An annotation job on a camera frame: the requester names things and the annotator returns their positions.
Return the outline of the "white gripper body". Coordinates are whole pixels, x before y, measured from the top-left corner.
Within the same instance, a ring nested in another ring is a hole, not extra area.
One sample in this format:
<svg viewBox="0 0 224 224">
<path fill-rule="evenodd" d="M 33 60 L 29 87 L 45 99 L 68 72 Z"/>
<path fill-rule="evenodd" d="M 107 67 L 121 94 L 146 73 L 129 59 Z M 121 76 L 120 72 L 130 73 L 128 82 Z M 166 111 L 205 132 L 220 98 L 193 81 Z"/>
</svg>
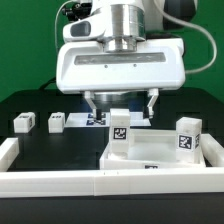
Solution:
<svg viewBox="0 0 224 224">
<path fill-rule="evenodd" d="M 151 39 L 135 52 L 106 53 L 96 41 L 70 42 L 60 49 L 56 83 L 63 93 L 171 90 L 185 82 L 180 38 Z"/>
</svg>

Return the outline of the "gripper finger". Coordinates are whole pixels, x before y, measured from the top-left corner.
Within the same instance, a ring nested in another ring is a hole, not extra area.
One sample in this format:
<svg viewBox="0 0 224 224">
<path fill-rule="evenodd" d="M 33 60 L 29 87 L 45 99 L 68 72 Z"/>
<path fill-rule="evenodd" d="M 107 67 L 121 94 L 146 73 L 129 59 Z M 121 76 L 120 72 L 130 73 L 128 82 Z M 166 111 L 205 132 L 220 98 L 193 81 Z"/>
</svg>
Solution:
<svg viewBox="0 0 224 224">
<path fill-rule="evenodd" d="M 101 112 L 100 109 L 98 109 L 96 107 L 95 103 L 93 102 L 94 93 L 90 92 L 90 91 L 85 91 L 84 92 L 84 98 L 85 98 L 86 102 L 88 103 L 89 107 L 92 110 L 93 119 L 94 120 L 101 120 L 102 119 L 102 112 Z"/>
<path fill-rule="evenodd" d="M 159 90 L 157 88 L 150 89 L 148 91 L 148 97 L 149 97 L 149 102 L 146 106 L 145 114 L 148 119 L 152 119 L 154 116 L 153 107 L 159 97 Z"/>
</svg>

